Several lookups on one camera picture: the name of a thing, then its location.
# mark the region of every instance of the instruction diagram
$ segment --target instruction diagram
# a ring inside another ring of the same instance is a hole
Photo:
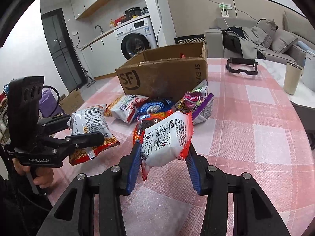
[[[167,133],[166,135],[159,137],[158,139],[158,148],[162,148],[171,143],[171,134]]]
[[[152,153],[152,143],[142,147],[142,153],[144,157],[148,157]]]
[[[170,131],[170,122],[168,121],[167,123],[165,123],[162,126],[160,126],[159,130],[160,130],[159,136],[161,136],[161,135],[165,134],[166,132]]]
[[[153,131],[149,132],[148,134],[146,134],[144,137],[143,137],[143,143],[142,144],[146,144],[146,143],[149,143],[152,141],[152,138],[153,138]]]

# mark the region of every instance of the metal screw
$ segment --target metal screw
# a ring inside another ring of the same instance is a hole
[[[113,172],[118,172],[119,170],[120,170],[120,167],[118,167],[118,166],[111,167],[111,171],[113,171]]]
[[[252,175],[250,173],[244,173],[243,174],[243,178],[245,179],[251,179],[252,178]]]
[[[208,166],[208,170],[211,172],[215,172],[216,171],[216,166],[210,165]]]
[[[78,180],[82,180],[84,178],[85,178],[85,175],[83,173],[80,173],[80,174],[77,175],[77,179]]]

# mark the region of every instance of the washing machine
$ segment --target washing machine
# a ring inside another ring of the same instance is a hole
[[[131,59],[143,50],[158,47],[150,17],[135,20],[116,29],[115,37],[126,59]]]

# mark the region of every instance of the beige tumbler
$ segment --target beige tumbler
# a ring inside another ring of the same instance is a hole
[[[283,89],[286,93],[290,95],[293,95],[295,93],[297,85],[299,84],[302,69],[302,67],[294,63],[287,62],[287,70],[285,72],[283,86]]]

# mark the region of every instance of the sf express logo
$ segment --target sf express logo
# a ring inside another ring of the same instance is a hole
[[[119,74],[119,77],[122,80],[122,84],[125,85],[126,90],[139,89],[140,79],[135,70],[132,70],[131,72],[126,72],[124,74]]]
[[[42,163],[49,163],[49,159],[28,159],[30,162],[42,162]]]

